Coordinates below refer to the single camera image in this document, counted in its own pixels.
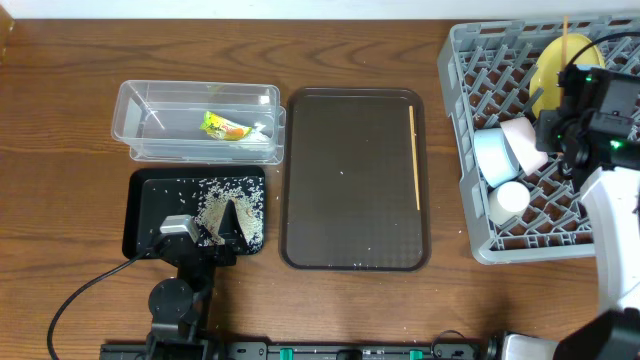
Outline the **pile of rice leftovers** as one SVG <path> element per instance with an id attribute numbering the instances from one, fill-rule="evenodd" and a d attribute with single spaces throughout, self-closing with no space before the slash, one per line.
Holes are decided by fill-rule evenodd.
<path id="1" fill-rule="evenodd" d="M 248 244 L 247 254 L 255 254 L 264 245 L 265 195 L 265 180 L 260 176 L 148 180 L 142 190 L 138 243 L 148 244 L 167 216 L 191 215 L 200 245 L 222 245 L 218 228 L 226 203 L 232 200 Z"/>

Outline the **green yellow snack wrapper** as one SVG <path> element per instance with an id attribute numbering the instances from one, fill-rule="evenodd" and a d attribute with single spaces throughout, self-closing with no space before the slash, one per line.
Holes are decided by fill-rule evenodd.
<path id="1" fill-rule="evenodd" d="M 220 115 L 207 111 L 200 129 L 210 137 L 224 141 L 238 141 L 246 138 L 252 128 L 240 125 Z"/>

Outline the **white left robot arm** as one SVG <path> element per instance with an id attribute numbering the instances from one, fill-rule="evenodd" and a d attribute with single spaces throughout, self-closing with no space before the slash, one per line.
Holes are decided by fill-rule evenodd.
<path id="1" fill-rule="evenodd" d="M 148 251 L 177 269 L 177 275 L 158 283 L 149 296 L 152 315 L 146 359 L 224 359 L 224 343 L 205 329 L 218 267 L 233 266 L 248 250 L 236 206 L 229 200 L 218 235 L 222 245 L 199 246 L 195 220 L 190 215 L 168 216 Z"/>

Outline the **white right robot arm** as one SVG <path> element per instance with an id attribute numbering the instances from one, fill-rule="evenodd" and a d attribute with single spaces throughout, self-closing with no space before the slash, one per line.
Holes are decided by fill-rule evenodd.
<path id="1" fill-rule="evenodd" d="M 536 148 L 560 153 L 585 208 L 595 248 L 599 315 L 559 342 L 555 359 L 639 357 L 639 145 L 633 120 L 543 110 Z"/>

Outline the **white tissue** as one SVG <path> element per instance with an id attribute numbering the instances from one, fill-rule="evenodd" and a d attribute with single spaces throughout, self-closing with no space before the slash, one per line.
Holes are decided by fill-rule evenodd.
<path id="1" fill-rule="evenodd" d="M 247 136 L 245 137 L 247 141 L 255 142 L 255 143 L 269 143 L 271 141 L 271 137 L 265 135 L 263 132 L 258 129 L 252 129 Z"/>

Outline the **white plastic cup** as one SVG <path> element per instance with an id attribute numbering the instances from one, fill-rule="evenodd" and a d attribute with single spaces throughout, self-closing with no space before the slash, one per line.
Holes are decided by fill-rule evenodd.
<path id="1" fill-rule="evenodd" d="M 513 217 L 521 217 L 531 200 L 527 187 L 516 181 L 505 182 L 489 194 L 489 219 L 501 226 Z"/>

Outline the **blue plastic bowl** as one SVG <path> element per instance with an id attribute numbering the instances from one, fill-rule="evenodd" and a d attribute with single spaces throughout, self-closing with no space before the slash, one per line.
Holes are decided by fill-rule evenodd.
<path id="1" fill-rule="evenodd" d="M 501 128 L 476 131 L 474 153 L 489 186 L 496 188 L 518 175 L 519 162 Z"/>

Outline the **yellow plastic plate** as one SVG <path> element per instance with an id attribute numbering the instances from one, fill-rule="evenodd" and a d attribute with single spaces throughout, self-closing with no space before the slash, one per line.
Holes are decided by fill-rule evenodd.
<path id="1" fill-rule="evenodd" d="M 583 47 L 591 43 L 591 40 L 581 34 L 569 34 L 566 50 L 566 62 Z M 560 106 L 560 88 L 556 86 L 558 73 L 562 70 L 562 37 L 553 40 L 541 53 L 536 62 L 536 72 L 530 80 L 529 93 L 531 97 L 538 90 L 542 90 L 541 95 L 532 105 L 532 112 L 536 118 L 541 110 L 555 110 Z M 576 65 L 592 65 L 605 67 L 602 53 L 597 47 L 591 47 L 583 53 L 575 62 Z"/>

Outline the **white pink bowl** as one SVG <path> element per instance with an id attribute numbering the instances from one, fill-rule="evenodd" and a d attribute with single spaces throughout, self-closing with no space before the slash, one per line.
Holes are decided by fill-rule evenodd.
<path id="1" fill-rule="evenodd" d="M 548 154 L 536 148 L 536 133 L 526 117 L 503 121 L 500 127 L 520 167 L 529 176 L 548 162 Z"/>

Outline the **wooden chopstick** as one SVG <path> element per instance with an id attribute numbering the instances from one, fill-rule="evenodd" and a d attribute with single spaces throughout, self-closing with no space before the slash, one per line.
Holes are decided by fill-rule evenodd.
<path id="1" fill-rule="evenodd" d="M 412 154 L 412 169 L 413 169 L 413 179 L 414 179 L 414 192 L 415 192 L 415 200 L 416 200 L 416 209 L 420 211 L 420 185 L 419 185 L 419 173 L 418 173 L 418 160 L 417 160 L 417 148 L 416 148 L 416 131 L 415 131 L 415 112 L 414 107 L 412 105 L 408 106 L 408 116 L 409 116 L 409 130 L 410 130 L 410 141 L 411 141 L 411 154 Z"/>
<path id="2" fill-rule="evenodd" d="M 567 48 L 568 48 L 568 29 L 569 29 L 569 16 L 563 16 L 563 25 L 562 25 L 562 47 L 561 47 L 561 67 L 560 71 L 564 72 L 565 67 L 567 65 Z M 560 95 L 559 100 L 562 103 L 564 97 L 564 88 L 560 87 Z"/>

